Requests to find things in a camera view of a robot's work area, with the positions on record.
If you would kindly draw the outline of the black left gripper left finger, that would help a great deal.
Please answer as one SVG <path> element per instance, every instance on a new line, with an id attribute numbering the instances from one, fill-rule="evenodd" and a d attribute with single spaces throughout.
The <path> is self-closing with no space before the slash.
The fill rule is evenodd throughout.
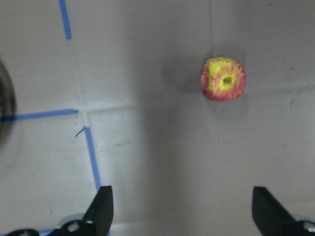
<path id="1" fill-rule="evenodd" d="M 114 215 L 113 205 L 112 186 L 100 187 L 83 216 L 83 222 L 89 228 L 92 236 L 108 235 Z"/>

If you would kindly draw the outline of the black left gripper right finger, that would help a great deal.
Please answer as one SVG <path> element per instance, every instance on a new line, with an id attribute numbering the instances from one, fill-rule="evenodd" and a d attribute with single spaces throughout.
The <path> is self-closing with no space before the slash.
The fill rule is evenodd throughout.
<path id="1" fill-rule="evenodd" d="M 263 236 L 304 236 L 303 224 L 280 204 L 266 187 L 255 186 L 252 218 Z"/>

